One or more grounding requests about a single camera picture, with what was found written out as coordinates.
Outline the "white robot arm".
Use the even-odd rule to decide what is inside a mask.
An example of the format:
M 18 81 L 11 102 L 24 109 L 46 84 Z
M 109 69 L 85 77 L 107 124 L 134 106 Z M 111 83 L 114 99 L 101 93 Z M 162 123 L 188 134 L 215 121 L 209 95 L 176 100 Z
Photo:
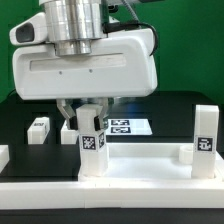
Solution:
M 137 20 L 114 22 L 108 7 L 116 0 L 39 0 L 44 10 L 11 29 L 15 88 L 24 100 L 57 101 L 70 129 L 78 127 L 71 107 L 93 98 L 104 127 L 108 100 L 141 97 L 157 87 L 153 54 L 155 29 Z

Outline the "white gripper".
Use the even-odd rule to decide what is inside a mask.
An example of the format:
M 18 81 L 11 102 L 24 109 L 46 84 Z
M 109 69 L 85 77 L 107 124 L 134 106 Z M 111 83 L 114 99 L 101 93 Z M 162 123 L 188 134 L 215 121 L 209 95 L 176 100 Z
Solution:
M 142 97 L 157 87 L 153 33 L 120 31 L 92 43 L 87 55 L 58 57 L 51 44 L 21 47 L 13 54 L 17 93 L 24 100 L 57 99 L 69 130 L 77 130 L 72 108 L 77 98 L 96 98 L 96 131 L 104 130 L 109 100 L 99 97 Z

